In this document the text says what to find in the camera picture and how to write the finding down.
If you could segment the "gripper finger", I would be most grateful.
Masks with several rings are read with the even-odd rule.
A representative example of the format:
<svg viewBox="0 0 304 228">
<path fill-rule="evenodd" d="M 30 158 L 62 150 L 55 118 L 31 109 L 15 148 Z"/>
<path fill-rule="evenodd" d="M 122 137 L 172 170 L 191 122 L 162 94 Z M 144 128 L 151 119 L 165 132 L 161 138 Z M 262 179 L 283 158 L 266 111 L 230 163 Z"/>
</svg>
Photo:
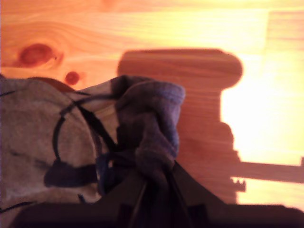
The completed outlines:
<svg viewBox="0 0 304 228">
<path fill-rule="evenodd" d="M 224 202 L 194 180 L 177 162 L 170 173 L 170 184 L 187 228 L 223 227 L 220 216 Z"/>
<path fill-rule="evenodd" d="M 132 172 L 100 200 L 102 219 L 110 228 L 137 228 L 144 195 L 145 178 Z"/>
</svg>

